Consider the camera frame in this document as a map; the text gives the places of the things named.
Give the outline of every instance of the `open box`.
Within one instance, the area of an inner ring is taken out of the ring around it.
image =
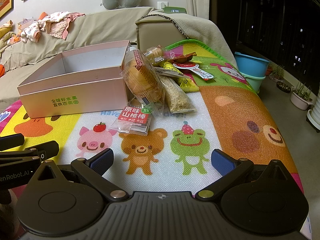
[[[30,118],[123,109],[129,89],[121,77],[129,41],[61,52],[18,86]]]

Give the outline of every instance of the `play mat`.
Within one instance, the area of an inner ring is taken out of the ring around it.
[[[277,125],[239,72],[199,41],[184,40],[168,48],[177,54],[195,51],[197,56],[192,61],[215,77],[204,81],[193,75],[200,91],[189,92],[188,96],[197,112],[171,114],[165,108],[164,116],[153,118],[148,135],[142,136],[108,131],[120,110],[30,119],[17,101],[0,115],[0,136],[14,133],[25,136],[25,144],[13,150],[55,140],[60,147],[54,158],[57,164],[69,164],[78,157],[88,159],[109,147],[115,160],[103,177],[129,194],[133,191],[195,194],[221,177],[210,161],[215,148],[235,159],[248,158],[255,164],[279,159],[303,190]],[[136,157],[137,151],[142,150],[143,157]]]

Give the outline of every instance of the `red label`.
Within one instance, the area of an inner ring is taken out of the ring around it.
[[[196,66],[196,63],[193,63],[191,61],[187,61],[185,63],[178,63],[178,62],[175,62],[175,65],[177,65],[178,67],[195,67]]]
[[[137,65],[135,67],[136,67],[137,70],[140,70],[140,68],[143,66],[143,62],[141,61],[139,52],[136,49],[134,49],[133,50],[133,54],[134,54],[134,58],[135,58],[136,63],[137,63]]]
[[[144,114],[141,109],[126,106],[118,117],[118,120],[134,123],[146,123],[149,114]]]

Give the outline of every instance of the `blue gripper pad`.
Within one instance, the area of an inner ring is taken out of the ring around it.
[[[113,151],[107,148],[88,159],[85,164],[102,176],[113,165],[113,160]]]
[[[211,154],[211,164],[222,176],[235,169],[237,162],[219,149],[214,149]]]

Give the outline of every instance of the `sofa armrest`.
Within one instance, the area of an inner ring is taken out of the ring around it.
[[[166,47],[186,39],[170,20],[160,16],[140,19],[136,25],[138,49],[142,51],[158,45]]]

